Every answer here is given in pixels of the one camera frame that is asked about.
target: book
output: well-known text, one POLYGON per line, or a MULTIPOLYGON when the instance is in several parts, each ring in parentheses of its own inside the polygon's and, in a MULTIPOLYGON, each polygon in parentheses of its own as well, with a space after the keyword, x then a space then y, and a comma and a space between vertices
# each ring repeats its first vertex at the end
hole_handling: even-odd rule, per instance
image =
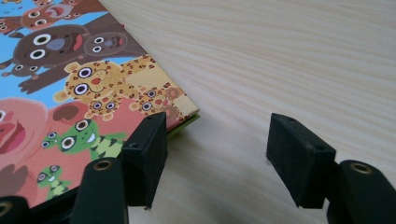
POLYGON ((86 164, 117 157, 148 115, 167 131, 198 107, 98 0, 0 6, 0 197, 34 207, 79 186, 86 164))

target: children's book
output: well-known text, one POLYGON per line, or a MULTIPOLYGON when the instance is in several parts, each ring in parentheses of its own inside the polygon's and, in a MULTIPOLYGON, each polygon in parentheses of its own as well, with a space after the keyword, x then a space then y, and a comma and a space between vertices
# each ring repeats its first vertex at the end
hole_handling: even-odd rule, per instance
POLYGON ((144 117, 166 112, 171 132, 198 116, 98 0, 3 0, 0 43, 0 197, 39 205, 117 157, 144 117))

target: colorful book cover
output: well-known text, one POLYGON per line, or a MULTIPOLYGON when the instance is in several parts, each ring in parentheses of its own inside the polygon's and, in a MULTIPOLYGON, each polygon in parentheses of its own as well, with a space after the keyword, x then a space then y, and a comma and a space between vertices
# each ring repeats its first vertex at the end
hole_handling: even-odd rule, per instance
POLYGON ((140 121, 168 131, 198 108, 97 0, 0 5, 0 197, 33 207, 117 157, 140 121))

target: wooden table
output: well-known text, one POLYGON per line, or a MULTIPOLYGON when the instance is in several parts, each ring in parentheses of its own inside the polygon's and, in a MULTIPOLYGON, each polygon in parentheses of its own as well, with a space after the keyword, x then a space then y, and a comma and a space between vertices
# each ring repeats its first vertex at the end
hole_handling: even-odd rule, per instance
POLYGON ((327 203, 297 208, 265 159, 271 113, 396 186, 395 1, 102 3, 201 108, 131 223, 327 223, 327 203))

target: table surface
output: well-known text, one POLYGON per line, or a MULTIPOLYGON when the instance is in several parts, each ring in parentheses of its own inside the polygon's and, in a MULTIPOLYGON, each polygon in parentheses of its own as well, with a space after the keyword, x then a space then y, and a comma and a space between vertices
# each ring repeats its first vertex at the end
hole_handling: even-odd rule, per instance
POLYGON ((396 186, 395 1, 102 3, 201 109, 131 223, 327 223, 328 203, 297 208, 265 159, 272 113, 396 186))

